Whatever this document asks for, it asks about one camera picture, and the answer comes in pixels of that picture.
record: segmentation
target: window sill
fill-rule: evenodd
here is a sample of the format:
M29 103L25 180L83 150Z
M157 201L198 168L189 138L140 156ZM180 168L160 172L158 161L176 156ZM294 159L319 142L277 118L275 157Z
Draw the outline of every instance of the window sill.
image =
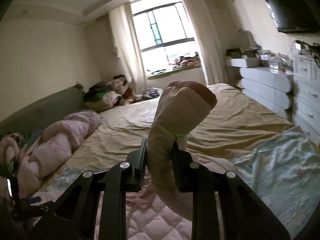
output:
M148 78L148 80L163 78L163 77L167 77L167 76L170 76L171 74L178 73L178 72L181 72L181 71L184 71L184 70L188 70L188 69L192 69L192 68L200 68L200 67L201 66L199 66L199 67L188 67L188 68L184 67L184 68L173 69L173 70L166 71L164 73L149 75L147 78Z

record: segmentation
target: curtain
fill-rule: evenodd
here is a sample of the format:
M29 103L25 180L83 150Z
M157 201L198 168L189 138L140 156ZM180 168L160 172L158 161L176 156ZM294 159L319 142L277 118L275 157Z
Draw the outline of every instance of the curtain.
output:
M204 0L183 0L200 46L207 85L227 83L223 52L210 11Z
M147 90L147 78L143 68L130 4L126 3L110 11L109 20L124 74L128 80L131 80L130 84L134 93L141 94Z

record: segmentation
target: gray headboard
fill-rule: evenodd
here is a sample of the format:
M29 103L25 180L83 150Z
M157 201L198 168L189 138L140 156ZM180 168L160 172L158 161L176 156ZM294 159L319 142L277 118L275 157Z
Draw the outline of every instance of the gray headboard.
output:
M7 132L29 133L44 130L66 115L86 109L83 87L79 84L42 98L0 122L0 135Z

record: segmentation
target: television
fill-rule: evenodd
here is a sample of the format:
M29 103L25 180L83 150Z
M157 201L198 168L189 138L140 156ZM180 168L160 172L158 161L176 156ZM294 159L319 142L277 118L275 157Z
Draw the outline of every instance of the television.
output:
M281 33L314 33L320 25L305 0L265 0Z

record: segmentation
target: white dresser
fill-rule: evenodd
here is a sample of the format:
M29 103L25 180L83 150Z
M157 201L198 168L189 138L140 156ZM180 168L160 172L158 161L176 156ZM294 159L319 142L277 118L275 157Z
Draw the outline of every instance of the white dresser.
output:
M293 77L266 67L240 68L242 92L281 117L291 120Z
M312 142L320 144L320 69L312 56L293 56L294 98L292 123Z

